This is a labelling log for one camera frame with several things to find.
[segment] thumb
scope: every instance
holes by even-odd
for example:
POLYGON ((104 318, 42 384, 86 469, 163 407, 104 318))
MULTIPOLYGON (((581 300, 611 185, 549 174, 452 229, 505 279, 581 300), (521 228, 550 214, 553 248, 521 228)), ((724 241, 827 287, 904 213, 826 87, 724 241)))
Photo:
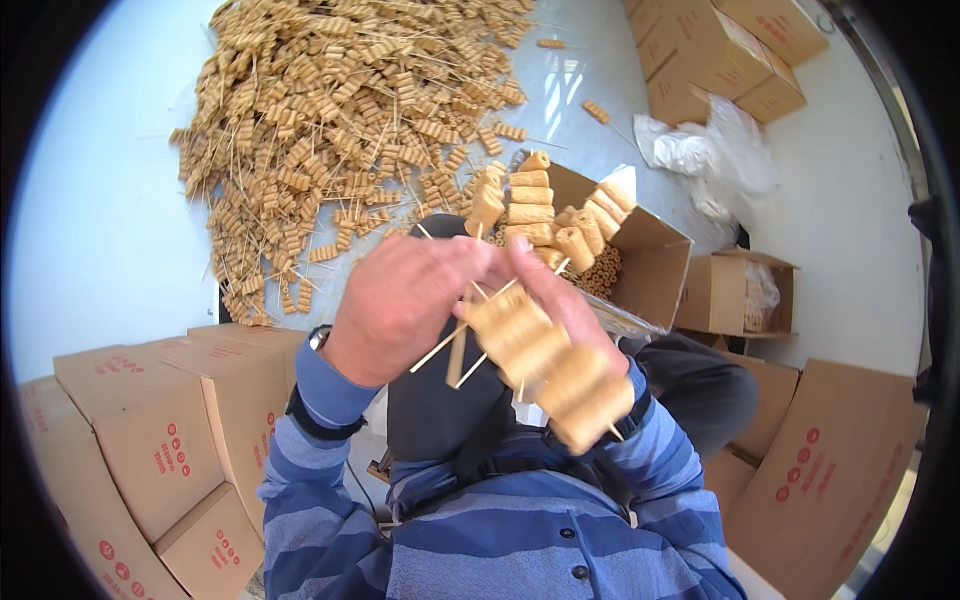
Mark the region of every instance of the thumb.
POLYGON ((507 254, 520 283, 542 302, 549 304, 558 293, 562 293, 564 281, 534 254, 527 238, 518 236, 511 240, 507 254))

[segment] shirt sleeve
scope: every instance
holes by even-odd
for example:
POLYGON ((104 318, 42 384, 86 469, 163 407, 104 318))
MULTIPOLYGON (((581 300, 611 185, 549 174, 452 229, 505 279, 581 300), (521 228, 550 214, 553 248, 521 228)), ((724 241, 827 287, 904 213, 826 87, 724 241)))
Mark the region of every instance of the shirt sleeve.
MULTIPOLYGON (((326 428, 356 422, 378 391, 350 383, 308 344, 297 357, 297 380, 310 416, 326 428)), ((349 440, 317 440, 289 417, 276 423, 267 480, 257 490, 267 505, 263 576, 271 600, 385 596, 391 548, 344 488, 349 451, 349 440)))
MULTIPOLYGON (((628 376, 640 398, 647 389, 646 377, 628 358, 628 376)), ((707 597, 746 598, 727 563, 720 508, 716 495, 704 489, 700 456, 663 405, 652 398, 634 435, 606 449, 634 491, 630 508, 637 529, 670 544, 702 578, 707 597)))

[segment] cardboard box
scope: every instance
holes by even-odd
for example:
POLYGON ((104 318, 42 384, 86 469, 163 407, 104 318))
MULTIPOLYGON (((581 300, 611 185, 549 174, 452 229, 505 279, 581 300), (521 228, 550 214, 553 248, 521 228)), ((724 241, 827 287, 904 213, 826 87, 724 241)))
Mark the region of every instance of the cardboard box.
POLYGON ((794 68, 829 48, 827 38, 796 0, 713 2, 794 68))
POLYGON ((96 431, 147 541, 159 540, 224 481, 197 375, 137 347, 61 356, 54 373, 96 431))
POLYGON ((668 62, 649 83, 650 116, 677 127, 681 123, 706 125, 710 118, 710 94, 687 78, 681 60, 668 62))
POLYGON ((623 0, 623 10, 627 12, 627 16, 630 16, 642 2, 643 0, 623 0))
POLYGON ((797 391, 800 372, 790 367, 767 363, 759 358, 724 352, 724 356, 750 372, 760 391, 756 416, 731 445, 759 464, 780 432, 793 395, 797 391))
POLYGON ((830 598, 883 522, 924 424, 914 380, 811 359, 727 544, 787 598, 830 598))
MULTIPOLYGON (((694 37, 696 51, 683 50, 689 79, 703 89, 736 100, 774 74, 763 44, 722 12, 711 8, 707 20, 716 20, 719 27, 703 30, 694 37)), ((689 18, 694 10, 690 9, 689 18)))
MULTIPOLYGON (((557 163, 550 166, 548 173, 550 185, 556 190, 553 204, 558 214, 567 206, 583 208, 586 197, 597 185, 557 163)), ((611 302, 645 322, 638 325, 669 331, 677 315, 693 242, 638 206, 610 245, 620 251, 622 261, 611 302)))
POLYGON ((193 337, 159 359, 201 377, 220 467, 262 538, 266 506, 256 489, 265 479, 270 439, 289 399, 284 355, 226 338, 193 337))
POLYGON ((643 0, 638 4, 633 12, 628 12, 630 16, 630 29, 634 32, 634 40, 639 46, 650 34, 654 26, 660 22, 665 14, 667 0, 643 0))
POLYGON ((306 341, 306 331, 284 329, 282 327, 245 327, 237 323, 194 327, 187 329, 188 337, 214 337, 237 340, 254 346, 279 350, 283 353, 284 369, 287 377, 287 397, 297 384, 297 353, 306 341))
POLYGON ((196 600, 236 600, 263 563, 240 497, 222 484, 154 546, 196 600))
POLYGON ((764 46, 767 59, 774 67, 774 74, 767 81, 750 90, 735 102, 741 110, 749 112, 757 121, 766 125, 806 106, 806 98, 793 69, 764 46))
POLYGON ((90 425, 53 377, 20 386, 43 483, 90 573, 112 598, 179 598, 180 585, 143 539, 113 484, 90 425))
POLYGON ((773 256, 740 248, 712 255, 694 256, 686 278, 677 327, 741 338, 784 337, 793 331, 794 271, 797 267, 773 256), (770 328, 747 331, 747 262, 767 265, 773 272, 780 305, 774 310, 770 328))
POLYGON ((709 0, 677 0, 638 47, 644 78, 666 65, 701 88, 736 100, 773 75, 759 40, 709 0))
POLYGON ((755 474, 756 468, 738 458, 730 448, 723 448, 704 463, 704 487, 717 495, 724 523, 755 474))

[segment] right hand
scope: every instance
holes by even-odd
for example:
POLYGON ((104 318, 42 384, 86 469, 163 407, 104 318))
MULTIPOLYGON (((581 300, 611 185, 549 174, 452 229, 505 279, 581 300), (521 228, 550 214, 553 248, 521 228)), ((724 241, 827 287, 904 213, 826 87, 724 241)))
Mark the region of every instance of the right hand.
MULTIPOLYGON (((587 299, 569 281, 553 274, 540 260, 523 237, 514 238, 505 252, 496 252, 490 269, 478 281, 481 287, 499 290, 514 277, 519 279, 527 293, 543 308, 554 323, 566 327, 574 346, 592 346, 610 359, 610 375, 622 377, 630 370, 630 361, 616 347, 587 299)), ((457 306, 454 314, 463 315, 463 307, 457 306)))

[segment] white wall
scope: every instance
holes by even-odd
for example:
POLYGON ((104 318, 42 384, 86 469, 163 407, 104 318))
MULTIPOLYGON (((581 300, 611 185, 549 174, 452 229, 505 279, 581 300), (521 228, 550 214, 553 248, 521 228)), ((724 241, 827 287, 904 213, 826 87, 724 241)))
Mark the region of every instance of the white wall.
MULTIPOLYGON (((802 1, 811 14, 822 13, 802 1)), ((788 342, 751 354, 794 367, 810 356, 913 376, 923 337, 920 235, 893 125, 839 33, 797 69, 808 106, 767 128, 783 188, 752 231, 753 250, 801 267, 788 342)))
POLYGON ((53 356, 214 323, 204 211, 167 145, 189 124, 220 0, 124 2, 88 34, 35 134, 13 222, 13 376, 53 356))

